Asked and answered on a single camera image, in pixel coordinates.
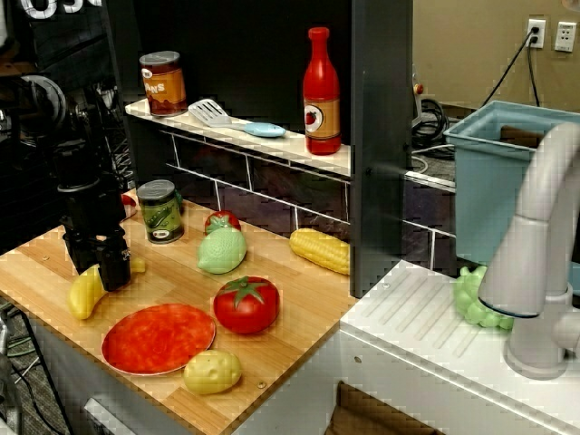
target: beige wall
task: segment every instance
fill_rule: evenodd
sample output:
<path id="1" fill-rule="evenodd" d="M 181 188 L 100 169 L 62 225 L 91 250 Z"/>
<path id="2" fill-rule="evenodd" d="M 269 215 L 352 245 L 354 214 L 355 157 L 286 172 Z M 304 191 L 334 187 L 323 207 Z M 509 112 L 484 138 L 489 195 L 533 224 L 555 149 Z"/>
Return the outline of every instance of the beige wall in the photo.
<path id="1" fill-rule="evenodd" d="M 478 108 L 521 45 L 529 17 L 545 18 L 544 49 L 532 52 L 542 105 L 580 111 L 580 31 L 572 53 L 554 51 L 558 21 L 580 23 L 560 0 L 415 0 L 414 62 L 426 93 Z M 526 49 L 496 99 L 534 103 Z"/>

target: orange can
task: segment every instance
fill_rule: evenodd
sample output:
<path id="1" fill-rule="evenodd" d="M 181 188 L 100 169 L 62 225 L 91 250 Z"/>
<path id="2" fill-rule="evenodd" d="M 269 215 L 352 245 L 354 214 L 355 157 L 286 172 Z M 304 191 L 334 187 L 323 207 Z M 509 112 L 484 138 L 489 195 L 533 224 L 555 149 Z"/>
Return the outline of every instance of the orange can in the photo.
<path id="1" fill-rule="evenodd" d="M 151 115 L 175 116 L 188 110 L 179 53 L 156 52 L 139 59 Z"/>

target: wall outlet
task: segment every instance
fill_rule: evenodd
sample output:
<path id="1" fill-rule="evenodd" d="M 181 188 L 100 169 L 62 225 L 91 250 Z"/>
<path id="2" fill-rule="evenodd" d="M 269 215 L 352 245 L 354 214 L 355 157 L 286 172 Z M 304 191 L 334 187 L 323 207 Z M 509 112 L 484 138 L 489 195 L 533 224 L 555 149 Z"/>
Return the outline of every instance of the wall outlet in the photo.
<path id="1" fill-rule="evenodd" d="M 561 21 L 558 23 L 558 30 L 556 32 L 556 42 L 554 43 L 554 50 L 559 52 L 571 53 L 574 49 L 574 38 L 576 36 L 576 23 L 566 23 Z"/>
<path id="2" fill-rule="evenodd" d="M 526 47 L 530 46 L 532 48 L 544 48 L 544 34 L 546 33 L 546 20 L 538 20 L 536 18 L 530 18 L 527 20 L 527 30 L 526 34 L 529 34 L 532 31 L 532 27 L 537 27 L 540 31 L 537 34 L 533 34 L 532 36 L 537 36 L 536 43 L 530 43 L 530 39 L 532 36 L 527 38 Z"/>

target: ketchup bottle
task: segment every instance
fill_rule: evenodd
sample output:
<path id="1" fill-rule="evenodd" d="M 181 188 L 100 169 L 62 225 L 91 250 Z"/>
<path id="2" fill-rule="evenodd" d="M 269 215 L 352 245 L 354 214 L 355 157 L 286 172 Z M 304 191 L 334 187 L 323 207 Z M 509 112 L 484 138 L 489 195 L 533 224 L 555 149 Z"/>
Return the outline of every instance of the ketchup bottle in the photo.
<path id="1" fill-rule="evenodd" d="M 330 30 L 308 31 L 312 58 L 304 75 L 304 124 L 306 147 L 313 154 L 333 154 L 341 148 L 340 86 L 326 51 Z"/>

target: shelf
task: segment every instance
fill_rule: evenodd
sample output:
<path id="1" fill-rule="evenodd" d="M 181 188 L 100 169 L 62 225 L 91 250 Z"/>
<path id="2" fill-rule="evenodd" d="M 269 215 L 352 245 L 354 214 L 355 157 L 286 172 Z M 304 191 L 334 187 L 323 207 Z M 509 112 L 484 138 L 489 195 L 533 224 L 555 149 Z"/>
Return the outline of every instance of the shelf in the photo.
<path id="1" fill-rule="evenodd" d="M 341 320 L 341 329 L 404 361 L 562 434 L 580 434 L 580 361 L 551 381 L 512 371 L 509 333 L 468 324 L 453 303 L 453 279 L 401 261 Z"/>
<path id="2" fill-rule="evenodd" d="M 288 131 L 282 138 L 258 138 L 243 131 L 210 128 L 189 113 L 164 118 L 151 116 L 149 105 L 145 99 L 129 104 L 125 107 L 125 111 L 129 115 L 157 122 L 172 129 L 198 134 L 211 140 L 229 143 L 242 149 L 260 152 L 311 168 L 326 170 L 346 177 L 351 176 L 351 147 L 348 145 L 342 145 L 336 153 L 330 156 L 315 156 L 306 149 L 305 136 L 292 131 Z M 248 122 L 237 118 L 232 118 L 232 121 Z"/>

